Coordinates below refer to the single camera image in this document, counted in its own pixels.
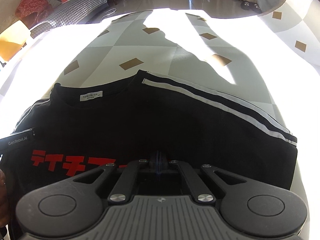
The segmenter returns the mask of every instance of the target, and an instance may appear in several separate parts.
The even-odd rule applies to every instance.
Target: metal screw
[[[166,199],[164,197],[158,198],[157,201],[159,201],[160,203],[166,201]]]
[[[113,202],[120,202],[125,200],[125,195],[123,194],[113,194],[110,196],[110,200]]]
[[[210,194],[201,194],[198,196],[198,200],[201,202],[209,202],[213,200],[213,196]]]

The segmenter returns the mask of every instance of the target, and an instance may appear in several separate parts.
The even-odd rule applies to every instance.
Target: clothing label
[[[102,98],[102,92],[103,91],[92,92],[92,93],[88,93],[88,94],[85,94],[85,95],[80,95],[80,101],[87,101],[87,100],[90,100],[90,99]]]

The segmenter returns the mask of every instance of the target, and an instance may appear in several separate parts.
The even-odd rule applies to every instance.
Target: finger
[[[0,170],[0,186],[3,186],[5,183],[5,174],[2,170]]]
[[[0,205],[0,219],[9,213],[9,203]]]
[[[4,217],[0,218],[0,228],[5,227],[10,222],[10,214],[7,213]]]
[[[0,199],[2,196],[7,196],[7,187],[5,185],[0,186]]]
[[[6,194],[0,195],[0,206],[5,203],[8,203],[7,195]]]

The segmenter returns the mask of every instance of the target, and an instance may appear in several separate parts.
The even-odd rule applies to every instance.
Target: white stripe
[[[207,98],[203,98],[201,96],[198,96],[198,95],[195,95],[193,93],[191,93],[189,90],[186,90],[182,87],[177,87],[177,86],[173,86],[173,85],[170,85],[168,83],[158,83],[158,82],[153,82],[151,80],[148,80],[148,79],[144,79],[143,84],[146,84],[148,86],[152,86],[152,87],[158,87],[158,88],[164,88],[164,89],[168,89],[168,90],[172,90],[172,91],[176,91],[176,92],[179,92],[179,93],[182,93],[184,95],[187,95],[191,98],[194,98],[194,99],[197,99],[201,102],[204,102],[210,106],[214,106],[216,108],[219,108],[223,111],[226,111],[228,113],[231,113],[231,114],[234,114],[238,117],[240,117],[241,119],[251,123],[252,125],[254,125],[255,127],[257,127],[258,129],[260,129],[261,131],[263,131],[264,133],[272,136],[272,137],[276,137],[276,138],[280,138],[286,142],[289,142],[289,140],[287,138],[285,138],[281,133],[279,132],[275,132],[275,131],[270,131],[264,124],[258,122],[256,119],[254,119],[252,116],[249,116],[247,114],[243,114],[243,113],[240,113],[232,108],[229,108],[221,103],[218,103],[218,102],[215,102],[215,101],[211,101]]]
[[[26,112],[30,111],[30,108],[32,106],[29,106],[28,109],[26,111],[23,112],[23,114],[21,115],[20,119],[17,121],[17,123],[21,120],[21,118],[26,114]]]
[[[192,82],[189,82],[189,81],[185,81],[183,79],[180,79],[180,78],[176,78],[176,77],[172,77],[172,76],[167,76],[167,75],[163,75],[163,74],[158,74],[158,73],[154,73],[154,72],[148,72],[149,74],[151,75],[154,75],[154,76],[157,76],[157,77],[161,77],[161,78],[169,78],[175,82],[178,82],[178,83],[182,83],[182,84],[185,84],[185,85],[188,85],[190,87],[193,87],[195,89],[198,89],[198,90],[201,90],[203,92],[206,92],[206,93],[209,93],[209,94],[212,94],[212,95],[217,95],[217,96],[221,96],[221,97],[224,97],[228,100],[231,100],[231,101],[234,101],[242,106],[245,106],[247,108],[250,108],[251,110],[253,111],[256,111],[257,113],[259,113],[260,115],[262,115],[265,119],[267,119],[269,121],[269,123],[271,123],[274,127],[280,129],[281,131],[284,131],[286,133],[289,133],[290,135],[292,135],[290,133],[290,131],[283,127],[281,124],[279,124],[276,120],[274,120],[270,115],[268,115],[265,111],[263,111],[262,109],[260,109],[259,107],[245,101],[245,100],[242,100],[240,98],[237,98],[237,97],[234,97],[232,95],[228,95],[228,94],[225,94],[225,93],[222,93],[222,92],[219,92],[219,91],[216,91],[216,90],[213,90],[213,89],[209,89],[209,88],[205,88],[205,87],[202,87],[200,85],[197,85],[197,84],[194,84]]]
[[[16,128],[14,129],[14,130],[16,130],[17,128],[18,128],[18,126],[22,123],[22,121],[25,119],[25,117],[28,115],[28,114],[30,114],[30,112],[31,112],[31,110],[32,110],[32,108],[34,107],[34,106],[37,106],[37,105],[42,105],[43,103],[46,103],[46,102],[49,102],[50,101],[50,99],[49,100],[47,100],[47,101],[43,101],[43,102],[39,102],[39,103],[34,103],[32,106],[31,106],[31,108],[30,108],[30,110],[28,111],[28,110],[26,110],[26,111],[28,111],[28,113],[21,119],[21,120],[19,120],[18,122],[17,122],[17,125],[16,125]]]

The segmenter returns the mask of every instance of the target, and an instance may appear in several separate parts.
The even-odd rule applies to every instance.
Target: tiled floor
[[[241,9],[240,0],[117,0],[117,3],[114,5],[109,0],[110,8],[117,9],[113,16],[155,8],[204,10],[213,18],[238,18],[256,14],[251,10]],[[104,15],[105,12],[100,13],[96,21],[99,22]]]

